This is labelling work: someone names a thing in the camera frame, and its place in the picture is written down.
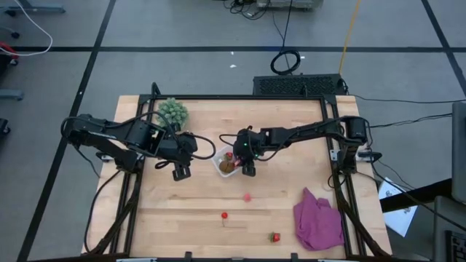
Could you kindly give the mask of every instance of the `green plant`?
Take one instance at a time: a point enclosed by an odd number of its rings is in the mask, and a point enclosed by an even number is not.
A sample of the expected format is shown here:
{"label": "green plant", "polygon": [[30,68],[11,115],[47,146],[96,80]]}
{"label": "green plant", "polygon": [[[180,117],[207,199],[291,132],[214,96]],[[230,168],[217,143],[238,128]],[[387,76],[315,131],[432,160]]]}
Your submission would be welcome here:
{"label": "green plant", "polygon": [[[175,98],[168,98],[166,101],[161,102],[159,105],[159,112],[165,116],[170,124],[177,123],[180,125],[180,128],[183,128],[189,116],[186,106],[183,106],[183,104],[175,100]],[[157,121],[160,126],[166,126],[162,117],[157,116]]]}

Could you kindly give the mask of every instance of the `wooden table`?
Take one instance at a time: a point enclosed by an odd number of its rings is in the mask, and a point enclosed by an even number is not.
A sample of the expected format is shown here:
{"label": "wooden table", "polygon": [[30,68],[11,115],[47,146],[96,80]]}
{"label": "wooden table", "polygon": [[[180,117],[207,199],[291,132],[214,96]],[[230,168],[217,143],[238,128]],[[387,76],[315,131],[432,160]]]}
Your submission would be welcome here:
{"label": "wooden table", "polygon": [[[320,103],[313,100],[182,101],[190,113],[185,130],[210,138],[218,150],[225,146],[218,135],[235,134],[248,125],[257,131],[322,120]],[[114,121],[134,117],[137,102],[138,96],[120,97]],[[359,114],[352,96],[337,97],[337,105],[340,116]],[[212,150],[201,140],[198,147],[197,155],[206,156]],[[300,258],[344,258],[343,246],[310,252],[295,236],[293,206],[300,202],[304,187],[336,207],[333,189],[327,185],[331,174],[327,150],[325,138],[293,144],[272,160],[257,162],[254,178],[240,172],[222,178],[210,160],[196,159],[191,163],[191,177],[179,182],[173,180],[171,165],[155,170],[157,160],[147,159],[130,256],[180,258],[192,251],[195,258],[290,258],[291,253]],[[372,175],[369,164],[358,163],[358,170]],[[114,172],[113,162],[103,164],[99,186]],[[122,178],[108,184],[96,202],[88,234],[91,248],[115,219]],[[358,174],[352,180],[362,223],[382,249],[391,253],[376,184]],[[245,193],[252,196],[251,202],[243,201]],[[229,214],[224,226],[222,212]],[[349,220],[348,225],[352,251],[357,253]],[[118,250],[122,250],[126,229],[124,225]],[[272,231],[281,233],[279,242],[267,239]]]}

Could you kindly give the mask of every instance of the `floor tile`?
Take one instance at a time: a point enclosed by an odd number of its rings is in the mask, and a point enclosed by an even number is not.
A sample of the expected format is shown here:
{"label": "floor tile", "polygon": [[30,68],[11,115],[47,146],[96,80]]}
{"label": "floor tile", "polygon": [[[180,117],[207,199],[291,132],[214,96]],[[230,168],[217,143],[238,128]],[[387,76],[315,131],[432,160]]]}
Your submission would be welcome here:
{"label": "floor tile", "polygon": [[450,47],[466,47],[466,1],[429,0]]}
{"label": "floor tile", "polygon": [[455,53],[459,67],[463,70],[463,74],[466,72],[466,53]]}
{"label": "floor tile", "polygon": [[[92,47],[105,15],[108,0],[35,0],[31,3],[62,4],[66,12],[38,13],[30,15],[53,38],[54,47]],[[0,6],[15,5],[14,1],[0,1]],[[19,39],[13,39],[6,31],[0,31],[0,39],[11,46],[47,47],[49,37],[34,26],[25,15],[10,17],[0,15],[0,24],[13,28],[21,34]]]}
{"label": "floor tile", "polygon": [[[418,101],[465,97],[444,54],[350,53],[343,76],[349,92],[365,98]],[[451,113],[450,104],[381,103],[358,99],[371,125]],[[451,119],[373,129],[374,150],[414,187],[451,177]],[[399,181],[387,168],[384,176]]]}
{"label": "floor tile", "polygon": [[441,47],[441,43],[421,1],[363,0],[350,46]]}
{"label": "floor tile", "polygon": [[[356,0],[326,0],[314,12],[291,14],[288,46],[341,47]],[[275,11],[284,31],[288,12]],[[420,1],[363,1],[351,46],[436,47],[437,40]],[[280,46],[272,12],[261,19],[232,15],[221,1],[118,1],[103,46]]]}
{"label": "floor tile", "polygon": [[[16,260],[60,141],[60,123],[69,114],[88,57],[77,52],[28,57],[1,83],[2,88],[25,92],[20,102],[0,100],[0,117],[12,129],[0,148],[0,234],[8,236],[0,238],[2,260]],[[73,212],[63,207],[54,219]]]}

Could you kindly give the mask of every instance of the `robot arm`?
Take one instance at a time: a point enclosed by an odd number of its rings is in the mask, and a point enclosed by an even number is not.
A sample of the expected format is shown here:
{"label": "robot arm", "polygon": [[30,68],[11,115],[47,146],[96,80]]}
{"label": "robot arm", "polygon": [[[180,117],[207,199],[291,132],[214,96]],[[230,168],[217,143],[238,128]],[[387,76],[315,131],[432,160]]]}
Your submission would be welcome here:
{"label": "robot arm", "polygon": [[[160,127],[141,119],[116,123],[95,119],[89,114],[67,118],[61,130],[62,136],[73,146],[92,146],[113,157],[121,171],[140,171],[140,160],[146,156],[173,163],[173,179],[176,181],[191,176],[189,165],[193,153],[197,151],[197,144],[190,133],[176,135],[173,127]],[[110,140],[122,143],[127,149],[120,148]]]}
{"label": "robot arm", "polygon": [[[336,156],[338,168],[347,172],[355,171],[355,155],[358,146],[367,142],[366,121],[358,116],[344,116],[338,119],[328,119],[313,124],[286,129],[283,127],[261,128],[259,133],[251,131],[252,127],[242,129],[237,133],[233,145],[233,153],[240,160],[242,173],[256,175],[254,160],[267,161],[279,150],[297,143],[315,138],[333,138],[342,144],[343,148]],[[264,152],[273,151],[268,159],[260,159]]]}

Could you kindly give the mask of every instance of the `crumpled cloth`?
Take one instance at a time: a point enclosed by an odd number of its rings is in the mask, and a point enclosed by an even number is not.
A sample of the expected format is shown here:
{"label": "crumpled cloth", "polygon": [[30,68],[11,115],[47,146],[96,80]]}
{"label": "crumpled cloth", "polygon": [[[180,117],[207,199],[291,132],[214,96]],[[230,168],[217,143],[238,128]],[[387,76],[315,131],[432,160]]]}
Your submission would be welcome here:
{"label": "crumpled cloth", "polygon": [[327,199],[316,199],[309,189],[303,189],[303,200],[293,208],[298,241],[307,250],[325,250],[343,245],[341,216]]}

